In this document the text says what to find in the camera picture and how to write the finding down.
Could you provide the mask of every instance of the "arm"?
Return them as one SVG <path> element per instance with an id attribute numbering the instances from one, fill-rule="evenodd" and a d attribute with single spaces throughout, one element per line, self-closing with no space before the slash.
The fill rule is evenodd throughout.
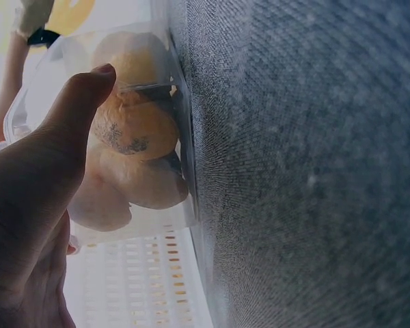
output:
<path id="1" fill-rule="evenodd" d="M 23 68 L 28 52 L 29 46 L 27 46 L 26 39 L 16 32 L 12 32 L 0 90 L 0 141 L 5 140 L 3 120 L 21 88 Z"/>

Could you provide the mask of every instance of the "clear plastic bag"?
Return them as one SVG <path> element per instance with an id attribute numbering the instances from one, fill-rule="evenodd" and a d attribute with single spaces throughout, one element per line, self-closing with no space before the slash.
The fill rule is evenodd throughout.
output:
<path id="1" fill-rule="evenodd" d="M 116 69 L 115 87 L 91 127 L 83 183 L 68 207 L 81 245 L 195 222 L 188 91 L 165 26 L 137 23 L 58 39 L 5 119 L 14 143 L 40 125 L 69 77 L 106 62 Z"/>

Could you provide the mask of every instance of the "denim fabric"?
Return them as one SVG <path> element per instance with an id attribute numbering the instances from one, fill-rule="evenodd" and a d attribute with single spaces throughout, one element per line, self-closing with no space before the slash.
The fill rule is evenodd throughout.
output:
<path id="1" fill-rule="evenodd" d="M 169 6 L 215 326 L 410 327 L 410 1 Z"/>

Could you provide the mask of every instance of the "bun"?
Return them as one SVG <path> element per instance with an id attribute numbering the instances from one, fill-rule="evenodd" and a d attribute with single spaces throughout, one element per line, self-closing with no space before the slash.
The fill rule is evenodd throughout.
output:
<path id="1" fill-rule="evenodd" d="M 105 37 L 93 53 L 92 65 L 110 63 L 120 87 L 169 83 L 167 49 L 153 33 L 116 32 Z"/>
<path id="2" fill-rule="evenodd" d="M 93 52 L 92 67 L 108 63 L 112 56 L 117 53 L 125 53 L 127 44 L 131 43 L 134 36 L 135 33 L 127 31 L 119 31 L 105 36 Z"/>
<path id="3" fill-rule="evenodd" d="M 175 152 L 153 161 L 136 161 L 105 148 L 100 156 L 103 175 L 126 199 L 138 206 L 165 209 L 183 202 L 189 193 Z"/>
<path id="4" fill-rule="evenodd" d="M 140 160 L 169 154 L 179 138 L 171 115 L 134 91 L 111 93 L 94 116 L 92 132 L 117 152 Z"/>
<path id="5" fill-rule="evenodd" d="M 101 231 L 114 231 L 132 219 L 126 198 L 109 184 L 100 172 L 100 151 L 89 150 L 85 175 L 68 206 L 70 218 L 77 224 Z"/>

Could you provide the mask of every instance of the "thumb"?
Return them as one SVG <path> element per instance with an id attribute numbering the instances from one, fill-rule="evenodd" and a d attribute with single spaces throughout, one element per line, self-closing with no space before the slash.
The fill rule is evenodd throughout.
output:
<path id="1" fill-rule="evenodd" d="M 47 133 L 58 150 L 82 154 L 97 108 L 106 100 L 115 83 L 115 70 L 110 64 L 90 73 L 74 75 L 59 93 L 38 131 Z"/>

